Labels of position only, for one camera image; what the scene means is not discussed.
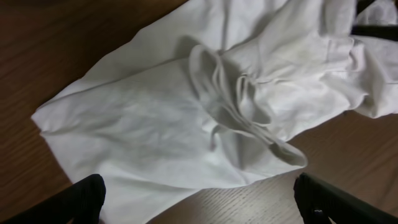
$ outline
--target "wooden floor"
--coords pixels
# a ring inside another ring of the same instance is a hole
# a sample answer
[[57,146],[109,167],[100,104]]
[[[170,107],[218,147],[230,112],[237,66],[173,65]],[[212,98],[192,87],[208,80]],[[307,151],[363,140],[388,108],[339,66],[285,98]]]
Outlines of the wooden floor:
[[[0,221],[68,187],[31,114],[102,56],[184,0],[0,0]],[[398,216],[398,116],[354,112],[291,141],[305,169]],[[151,223],[300,223],[302,170],[238,189],[203,190]]]

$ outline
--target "wooden table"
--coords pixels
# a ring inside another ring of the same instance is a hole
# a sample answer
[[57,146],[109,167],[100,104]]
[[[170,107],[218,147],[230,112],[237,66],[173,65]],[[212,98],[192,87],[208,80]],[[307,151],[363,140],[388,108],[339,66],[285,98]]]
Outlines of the wooden table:
[[[185,0],[0,0],[0,220],[68,187],[31,114],[101,57]],[[398,116],[354,112],[291,141],[305,169],[398,215]],[[209,189],[151,223],[300,223],[298,170],[238,189]]]

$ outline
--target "brown wooden surface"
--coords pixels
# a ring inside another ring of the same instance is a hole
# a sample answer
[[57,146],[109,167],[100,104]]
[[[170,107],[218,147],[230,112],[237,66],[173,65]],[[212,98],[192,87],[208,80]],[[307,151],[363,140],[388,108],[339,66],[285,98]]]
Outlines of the brown wooden surface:
[[[0,221],[70,185],[30,120],[35,109],[183,2],[0,0]],[[306,171],[398,216],[397,115],[349,112],[291,143],[310,159]],[[203,190],[151,223],[300,223],[292,187],[301,171]]]

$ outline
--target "crumpled cloth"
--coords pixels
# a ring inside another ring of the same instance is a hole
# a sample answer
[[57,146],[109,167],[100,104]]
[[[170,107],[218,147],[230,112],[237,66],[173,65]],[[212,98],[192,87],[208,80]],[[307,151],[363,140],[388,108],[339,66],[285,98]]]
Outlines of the crumpled cloth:
[[355,5],[191,0],[32,119],[72,182],[101,174],[106,223],[304,167],[286,143],[298,133],[345,110],[398,113],[398,45],[350,36]]

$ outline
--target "wood grain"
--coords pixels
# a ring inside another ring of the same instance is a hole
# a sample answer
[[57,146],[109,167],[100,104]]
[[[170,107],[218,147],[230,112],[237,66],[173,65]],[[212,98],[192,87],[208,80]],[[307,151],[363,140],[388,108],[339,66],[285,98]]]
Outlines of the wood grain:
[[[0,220],[70,185],[30,120],[35,109],[184,1],[0,0]],[[307,172],[398,215],[398,116],[349,112],[291,143],[308,155]],[[300,172],[203,190],[151,223],[299,223]]]

